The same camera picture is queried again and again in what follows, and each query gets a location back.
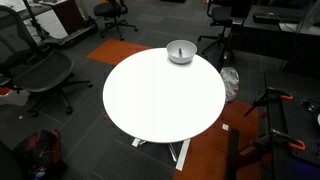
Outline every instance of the silver bowl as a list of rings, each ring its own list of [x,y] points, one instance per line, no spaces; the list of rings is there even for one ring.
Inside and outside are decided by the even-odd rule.
[[[176,40],[167,45],[169,59],[177,64],[186,64],[192,61],[197,47],[190,41]]]

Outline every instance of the office chair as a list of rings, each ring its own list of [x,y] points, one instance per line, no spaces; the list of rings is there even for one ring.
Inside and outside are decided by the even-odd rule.
[[[106,22],[105,28],[100,31],[100,37],[104,38],[104,33],[113,27],[116,27],[120,36],[120,40],[123,41],[119,26],[133,27],[134,31],[138,31],[138,28],[134,25],[128,24],[126,20],[118,21],[117,17],[128,13],[128,8],[124,4],[124,0],[108,0],[108,2],[100,3],[94,7],[94,14],[96,16],[102,16],[104,19],[112,18],[113,22]]]
[[[52,92],[57,92],[66,105],[66,113],[72,113],[62,88],[86,83],[89,80],[69,82],[73,76],[74,62],[57,51],[44,53],[35,43],[19,14],[0,6],[0,87],[27,90],[36,99],[29,110],[33,117]]]
[[[202,38],[208,38],[208,39],[215,39],[215,41],[210,44],[208,47],[206,47],[202,54],[205,54],[205,52],[210,49],[212,46],[218,44],[220,46],[221,44],[225,45],[224,40],[224,33],[227,27],[231,27],[232,19],[230,18],[231,15],[231,6],[223,6],[223,7],[214,7],[211,9],[211,5],[214,3],[214,0],[209,0],[208,2],[208,8],[207,8],[207,15],[212,18],[212,23],[210,26],[223,26],[222,32],[218,36],[199,36],[198,41],[201,41]],[[221,3],[220,5],[229,5],[230,3]]]

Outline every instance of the white round table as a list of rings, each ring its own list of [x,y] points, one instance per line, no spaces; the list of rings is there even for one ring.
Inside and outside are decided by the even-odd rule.
[[[225,104],[217,70],[195,55],[184,65],[166,48],[136,53],[119,63],[103,89],[110,119],[129,135],[155,143],[192,138],[209,128]]]

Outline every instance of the black bag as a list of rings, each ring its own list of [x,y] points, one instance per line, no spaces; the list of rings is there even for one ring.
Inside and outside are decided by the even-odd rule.
[[[30,180],[61,179],[67,165],[60,154],[57,130],[34,133],[13,150]]]

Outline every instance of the dark gray carpet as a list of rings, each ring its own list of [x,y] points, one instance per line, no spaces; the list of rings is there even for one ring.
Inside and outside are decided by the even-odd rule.
[[[85,11],[92,14],[94,1],[81,1]],[[160,0],[127,0],[129,14],[125,16],[139,31],[121,28],[125,41],[150,47],[165,47],[170,41],[186,39],[194,42],[198,53],[212,41],[199,35],[217,35],[220,27],[210,27],[206,16],[207,5],[202,0],[186,3],[170,3]],[[103,27],[103,19],[98,24]],[[9,148],[28,135],[41,129],[59,129],[62,136],[62,156],[69,166],[64,179],[172,179],[175,164],[166,145],[146,143],[142,147],[131,146],[133,137],[119,130],[109,119],[104,119],[102,89],[112,66],[86,59],[86,55],[109,38],[119,39],[116,29],[110,30],[105,39],[94,34],[75,46],[61,50],[76,64],[75,80],[88,78],[94,87],[76,85],[65,89],[73,105],[72,115],[64,113],[64,105],[52,95],[41,109],[38,118],[31,118],[30,105],[18,107],[0,106],[0,140]],[[221,47],[214,47],[204,55],[215,65]],[[231,64],[239,73],[240,87],[237,100],[250,102],[263,90],[263,72],[277,70],[281,60],[235,52]],[[181,143],[175,145],[179,151]]]

